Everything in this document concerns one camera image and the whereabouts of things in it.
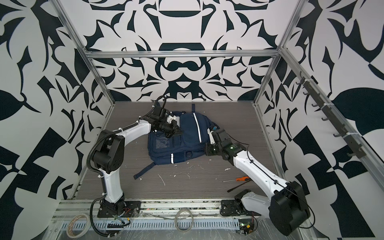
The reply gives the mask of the navy blue student backpack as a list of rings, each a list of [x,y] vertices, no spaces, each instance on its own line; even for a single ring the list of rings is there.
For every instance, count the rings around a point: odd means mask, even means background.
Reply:
[[[153,162],[134,175],[135,180],[154,166],[178,164],[205,154],[205,146],[211,142],[210,132],[220,127],[207,116],[196,112],[195,107],[192,104],[191,112],[173,112],[179,118],[183,131],[181,135],[167,138],[163,132],[149,133],[148,151]]]

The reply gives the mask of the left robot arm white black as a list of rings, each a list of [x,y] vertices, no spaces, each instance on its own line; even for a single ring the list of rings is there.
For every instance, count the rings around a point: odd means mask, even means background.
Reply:
[[[125,147],[152,132],[164,133],[167,138],[181,135],[180,118],[164,107],[153,106],[148,114],[139,117],[131,125],[101,132],[89,152],[86,165],[102,179],[104,201],[115,205],[124,200],[120,167],[124,161]]]

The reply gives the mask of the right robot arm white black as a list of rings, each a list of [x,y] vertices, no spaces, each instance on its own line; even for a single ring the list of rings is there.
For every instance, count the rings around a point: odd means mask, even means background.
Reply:
[[[271,220],[275,228],[289,236],[312,216],[303,187],[286,181],[257,161],[240,142],[234,141],[224,129],[208,131],[210,138],[205,152],[208,156],[221,156],[223,160],[244,172],[265,196],[244,191],[240,202],[248,212],[255,212]]]

